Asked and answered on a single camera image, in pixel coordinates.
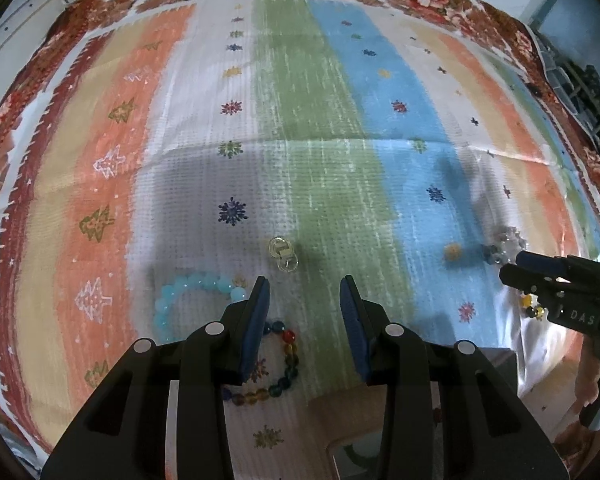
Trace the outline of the right hand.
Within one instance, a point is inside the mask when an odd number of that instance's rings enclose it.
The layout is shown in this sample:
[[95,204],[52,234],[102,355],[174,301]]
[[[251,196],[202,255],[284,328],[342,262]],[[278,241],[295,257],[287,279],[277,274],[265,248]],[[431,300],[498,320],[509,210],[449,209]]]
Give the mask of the right hand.
[[600,359],[595,355],[594,342],[589,336],[584,335],[582,337],[576,384],[574,385],[576,422],[579,422],[582,410],[594,403],[600,394],[600,388],[597,385],[599,379]]

